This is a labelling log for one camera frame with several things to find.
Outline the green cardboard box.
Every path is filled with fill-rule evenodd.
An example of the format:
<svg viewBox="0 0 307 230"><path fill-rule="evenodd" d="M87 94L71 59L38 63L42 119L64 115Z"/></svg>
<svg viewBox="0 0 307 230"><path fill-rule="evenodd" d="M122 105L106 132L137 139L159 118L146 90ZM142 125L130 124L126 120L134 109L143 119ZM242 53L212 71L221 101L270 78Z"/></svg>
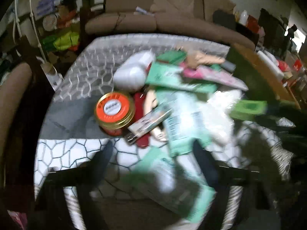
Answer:
<svg viewBox="0 0 307 230"><path fill-rule="evenodd" d="M284 102L300 108L294 96L283 87L282 82L251 49L237 43L232 44L226 60L236 65L234 76L248 86L248 99L263 100L272 104Z"/></svg>

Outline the papers on sofa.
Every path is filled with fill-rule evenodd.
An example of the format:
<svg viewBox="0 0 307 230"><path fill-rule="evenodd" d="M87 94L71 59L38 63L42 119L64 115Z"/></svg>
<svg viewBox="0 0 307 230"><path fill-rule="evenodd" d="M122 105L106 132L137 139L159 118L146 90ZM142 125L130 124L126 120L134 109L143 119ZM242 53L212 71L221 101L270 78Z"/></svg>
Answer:
<svg viewBox="0 0 307 230"><path fill-rule="evenodd" d="M139 14L142 14L142 15L154 16L153 13L148 12L147 10L144 10L144 9L138 7L138 6L136 7L135 12L139 13Z"/></svg>

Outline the red handled tool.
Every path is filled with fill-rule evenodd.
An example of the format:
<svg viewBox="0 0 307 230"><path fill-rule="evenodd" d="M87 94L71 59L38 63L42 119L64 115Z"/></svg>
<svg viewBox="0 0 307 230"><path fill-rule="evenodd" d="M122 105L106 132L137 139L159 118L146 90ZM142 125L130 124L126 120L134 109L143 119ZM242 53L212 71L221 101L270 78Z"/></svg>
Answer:
<svg viewBox="0 0 307 230"><path fill-rule="evenodd" d="M145 101L146 95L144 92L136 92L133 96L134 104L135 104L135 115L134 115L134 121L138 121L141 119L144 115L144 101ZM150 133L146 133L144 136L142 136L140 139L138 139L135 144L141 148L145 149L149 146L149 137Z"/></svg>

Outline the pink white long package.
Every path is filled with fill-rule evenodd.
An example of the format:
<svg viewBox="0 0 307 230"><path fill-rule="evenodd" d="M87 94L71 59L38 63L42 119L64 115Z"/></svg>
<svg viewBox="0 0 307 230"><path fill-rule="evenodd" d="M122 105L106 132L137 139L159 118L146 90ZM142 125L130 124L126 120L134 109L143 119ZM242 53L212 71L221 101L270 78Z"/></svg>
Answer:
<svg viewBox="0 0 307 230"><path fill-rule="evenodd" d="M196 69L192 69L183 62L179 65L179 67L182 68L182 76L189 80L208 81L231 88L240 89L242 91L249 90L248 86L242 80L223 70L216 71L203 65Z"/></svg>

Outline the white folded towel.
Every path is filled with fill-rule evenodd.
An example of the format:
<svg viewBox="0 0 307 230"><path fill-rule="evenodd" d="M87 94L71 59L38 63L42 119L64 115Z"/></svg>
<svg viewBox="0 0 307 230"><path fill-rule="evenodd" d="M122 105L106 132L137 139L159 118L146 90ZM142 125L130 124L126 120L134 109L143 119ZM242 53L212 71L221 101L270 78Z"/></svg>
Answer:
<svg viewBox="0 0 307 230"><path fill-rule="evenodd" d="M229 113L241 99L241 90L215 92L205 105L205 126L213 139L221 146L230 142L234 122Z"/></svg>

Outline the wooden back scratcher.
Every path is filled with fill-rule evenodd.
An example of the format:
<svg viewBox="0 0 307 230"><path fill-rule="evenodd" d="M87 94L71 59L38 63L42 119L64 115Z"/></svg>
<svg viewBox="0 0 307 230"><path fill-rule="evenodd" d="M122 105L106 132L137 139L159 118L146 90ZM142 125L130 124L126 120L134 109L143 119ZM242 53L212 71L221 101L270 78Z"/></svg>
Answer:
<svg viewBox="0 0 307 230"><path fill-rule="evenodd" d="M225 58L208 55L202 51L194 51L193 53L189 53L186 57L186 65L192 69L196 69L200 65L222 64L224 62Z"/></svg>

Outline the mint wet wipes pack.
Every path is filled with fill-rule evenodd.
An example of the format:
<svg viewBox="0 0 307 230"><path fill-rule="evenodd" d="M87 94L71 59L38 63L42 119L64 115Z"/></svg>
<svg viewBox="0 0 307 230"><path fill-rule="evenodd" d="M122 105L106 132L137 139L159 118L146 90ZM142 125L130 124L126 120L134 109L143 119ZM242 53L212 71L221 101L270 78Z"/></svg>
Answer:
<svg viewBox="0 0 307 230"><path fill-rule="evenodd" d="M200 142L202 148L211 144L211 137L205 127L195 94L159 88L156 90L156 97L159 103L167 104L171 108L171 115L163 121L163 125L172 157L192 152L195 139Z"/></svg>

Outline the green medicine box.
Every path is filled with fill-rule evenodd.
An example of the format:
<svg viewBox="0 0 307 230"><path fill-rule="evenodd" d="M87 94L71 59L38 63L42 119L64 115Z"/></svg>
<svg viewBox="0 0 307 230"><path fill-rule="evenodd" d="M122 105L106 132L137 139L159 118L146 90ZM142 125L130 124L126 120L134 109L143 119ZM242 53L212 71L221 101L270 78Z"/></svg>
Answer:
<svg viewBox="0 0 307 230"><path fill-rule="evenodd" d="M266 101L239 100L229 111L229 116L241 121L254 121L254 118L265 114Z"/></svg>

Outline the patterned table blanket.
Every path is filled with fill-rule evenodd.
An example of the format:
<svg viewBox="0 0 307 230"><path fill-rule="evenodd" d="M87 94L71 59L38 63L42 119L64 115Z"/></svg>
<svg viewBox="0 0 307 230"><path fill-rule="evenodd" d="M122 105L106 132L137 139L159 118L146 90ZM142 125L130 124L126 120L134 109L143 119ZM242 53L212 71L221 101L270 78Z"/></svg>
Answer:
<svg viewBox="0 0 307 230"><path fill-rule="evenodd" d="M115 71L131 55L149 50L161 54L183 45L225 57L229 47L195 38L163 34L128 34L94 40L75 60L47 111L36 149L34 188L38 192L51 169L75 168L91 159L109 140L94 118L94 102L114 89ZM196 223L145 198L122 179L145 154L118 137L106 179L93 193L95 206L110 229L196 229ZM256 161L278 187L290 179L293 154L284 150L273 131L243 123L222 146L209 150L230 167L243 168Z"/></svg>

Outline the round white clock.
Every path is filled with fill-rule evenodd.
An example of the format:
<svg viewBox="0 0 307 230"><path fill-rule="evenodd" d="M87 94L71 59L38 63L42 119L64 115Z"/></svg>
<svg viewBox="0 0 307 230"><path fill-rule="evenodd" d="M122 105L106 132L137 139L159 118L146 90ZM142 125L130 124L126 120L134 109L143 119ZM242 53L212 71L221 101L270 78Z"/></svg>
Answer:
<svg viewBox="0 0 307 230"><path fill-rule="evenodd" d="M50 14L43 19L43 28L45 31L51 32L57 28L57 16Z"/></svg>

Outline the brown sofa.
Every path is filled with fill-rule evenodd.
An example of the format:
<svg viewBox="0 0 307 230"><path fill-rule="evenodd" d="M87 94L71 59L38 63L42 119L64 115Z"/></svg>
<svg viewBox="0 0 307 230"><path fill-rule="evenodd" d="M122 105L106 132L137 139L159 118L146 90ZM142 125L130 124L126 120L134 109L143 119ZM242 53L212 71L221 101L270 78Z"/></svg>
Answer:
<svg viewBox="0 0 307 230"><path fill-rule="evenodd" d="M230 0L104 0L101 14L83 9L84 40L120 33L164 33L255 49L236 31L235 3ZM140 7L154 16L135 12Z"/></svg>

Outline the orange lid gold tin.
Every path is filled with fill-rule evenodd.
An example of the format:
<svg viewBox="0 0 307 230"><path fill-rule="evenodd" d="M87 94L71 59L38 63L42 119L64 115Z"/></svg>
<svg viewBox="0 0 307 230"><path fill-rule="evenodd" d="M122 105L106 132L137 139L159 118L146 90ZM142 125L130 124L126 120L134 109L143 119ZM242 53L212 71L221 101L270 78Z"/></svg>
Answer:
<svg viewBox="0 0 307 230"><path fill-rule="evenodd" d="M133 122L135 105L129 94L115 91L103 95L97 101L94 113L106 134L121 136Z"/></svg>

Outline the mint wipes pack loose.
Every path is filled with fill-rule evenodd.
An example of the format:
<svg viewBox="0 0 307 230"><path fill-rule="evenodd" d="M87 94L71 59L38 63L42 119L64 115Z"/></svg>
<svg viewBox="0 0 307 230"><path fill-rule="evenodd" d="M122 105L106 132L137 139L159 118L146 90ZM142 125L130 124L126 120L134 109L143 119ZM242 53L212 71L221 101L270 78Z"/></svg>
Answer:
<svg viewBox="0 0 307 230"><path fill-rule="evenodd" d="M125 178L143 195L192 223L203 219L215 196L203 176L187 171L157 147L152 147Z"/></svg>

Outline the white jug on shelf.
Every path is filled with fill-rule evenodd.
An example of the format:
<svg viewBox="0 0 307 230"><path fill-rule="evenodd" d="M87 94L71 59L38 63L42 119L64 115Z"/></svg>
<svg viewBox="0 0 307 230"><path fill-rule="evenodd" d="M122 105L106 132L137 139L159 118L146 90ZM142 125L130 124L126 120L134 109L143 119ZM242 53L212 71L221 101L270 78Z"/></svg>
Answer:
<svg viewBox="0 0 307 230"><path fill-rule="evenodd" d="M239 23L243 26L247 25L247 21L248 21L248 12L246 10L243 10L242 13L240 14L240 18L239 18Z"/></svg>

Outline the white plastic bottle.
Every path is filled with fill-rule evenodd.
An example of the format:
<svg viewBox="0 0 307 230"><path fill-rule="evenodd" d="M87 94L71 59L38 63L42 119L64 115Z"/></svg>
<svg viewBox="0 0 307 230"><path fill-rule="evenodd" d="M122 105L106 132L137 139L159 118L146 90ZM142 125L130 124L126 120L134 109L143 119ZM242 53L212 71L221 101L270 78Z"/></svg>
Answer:
<svg viewBox="0 0 307 230"><path fill-rule="evenodd" d="M150 50L131 55L113 75L115 88L127 92L141 90L148 75L147 69L155 58L155 54Z"/></svg>

